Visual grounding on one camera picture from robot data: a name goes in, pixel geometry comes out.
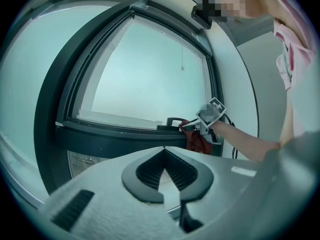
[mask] frosted glass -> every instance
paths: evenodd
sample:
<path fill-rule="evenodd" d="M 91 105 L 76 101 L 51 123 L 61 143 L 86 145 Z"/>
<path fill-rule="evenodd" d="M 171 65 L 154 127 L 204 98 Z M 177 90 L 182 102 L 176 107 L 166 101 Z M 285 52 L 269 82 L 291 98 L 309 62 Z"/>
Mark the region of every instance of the frosted glass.
<path fill-rule="evenodd" d="M 106 6 L 78 6 L 40 16 L 18 34 L 0 68 L 0 142 L 5 165 L 34 196 L 48 196 L 34 147 L 34 118 L 45 76 L 67 41 Z M 18 160 L 9 150 L 19 156 Z"/>
<path fill-rule="evenodd" d="M 92 111 L 165 125 L 169 117 L 193 120 L 205 103 L 202 58 L 169 35 L 134 22 L 105 66 Z"/>

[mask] red cloth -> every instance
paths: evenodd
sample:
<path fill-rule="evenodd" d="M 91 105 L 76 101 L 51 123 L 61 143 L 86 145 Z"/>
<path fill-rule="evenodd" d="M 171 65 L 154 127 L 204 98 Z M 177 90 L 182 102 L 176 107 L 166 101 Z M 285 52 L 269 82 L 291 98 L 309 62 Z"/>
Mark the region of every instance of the red cloth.
<path fill-rule="evenodd" d="M 208 143 L 206 139 L 198 131 L 186 131 L 182 126 L 188 124 L 189 121 L 185 120 L 179 124 L 179 128 L 186 135 L 186 150 L 191 150 L 198 153 L 210 155 L 213 145 Z"/>

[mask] person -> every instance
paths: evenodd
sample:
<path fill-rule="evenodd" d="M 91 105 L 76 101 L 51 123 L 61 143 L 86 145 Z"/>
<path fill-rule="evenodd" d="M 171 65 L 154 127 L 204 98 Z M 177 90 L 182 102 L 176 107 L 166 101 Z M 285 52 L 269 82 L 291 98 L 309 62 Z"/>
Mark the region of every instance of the person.
<path fill-rule="evenodd" d="M 316 42 L 306 17 L 294 0 L 215 0 L 227 16 L 257 18 L 264 14 L 274 17 L 274 36 L 283 44 L 283 54 L 276 65 L 283 79 L 287 104 L 282 132 L 278 142 L 266 141 L 251 136 L 222 121 L 210 128 L 222 136 L 250 160 L 262 161 L 266 152 L 283 147 L 305 130 L 291 103 L 291 91 L 303 78 L 316 56 Z"/>

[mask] person's arm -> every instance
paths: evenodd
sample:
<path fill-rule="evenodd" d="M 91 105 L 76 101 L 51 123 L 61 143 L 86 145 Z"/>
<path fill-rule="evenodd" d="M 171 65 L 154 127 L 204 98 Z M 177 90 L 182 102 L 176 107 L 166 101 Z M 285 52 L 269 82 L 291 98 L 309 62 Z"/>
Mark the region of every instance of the person's arm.
<path fill-rule="evenodd" d="M 294 137 L 293 108 L 290 102 L 291 88 L 287 90 L 286 94 L 286 114 L 279 142 L 259 139 L 222 121 L 217 121 L 210 128 L 214 133 L 222 136 L 246 158 L 262 161 L 269 150 L 281 148 Z"/>

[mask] cable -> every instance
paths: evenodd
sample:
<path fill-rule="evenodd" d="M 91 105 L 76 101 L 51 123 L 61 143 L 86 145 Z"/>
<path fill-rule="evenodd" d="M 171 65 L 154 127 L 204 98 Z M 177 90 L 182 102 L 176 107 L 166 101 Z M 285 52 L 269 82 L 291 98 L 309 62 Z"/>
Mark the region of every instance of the cable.
<path fill-rule="evenodd" d="M 228 120 L 229 124 L 233 127 L 236 127 L 234 122 L 231 121 L 231 119 L 229 118 L 229 116 L 227 116 L 227 114 L 224 114 L 226 119 Z M 238 150 L 234 147 L 232 150 L 232 159 L 237 159 L 238 158 Z"/>

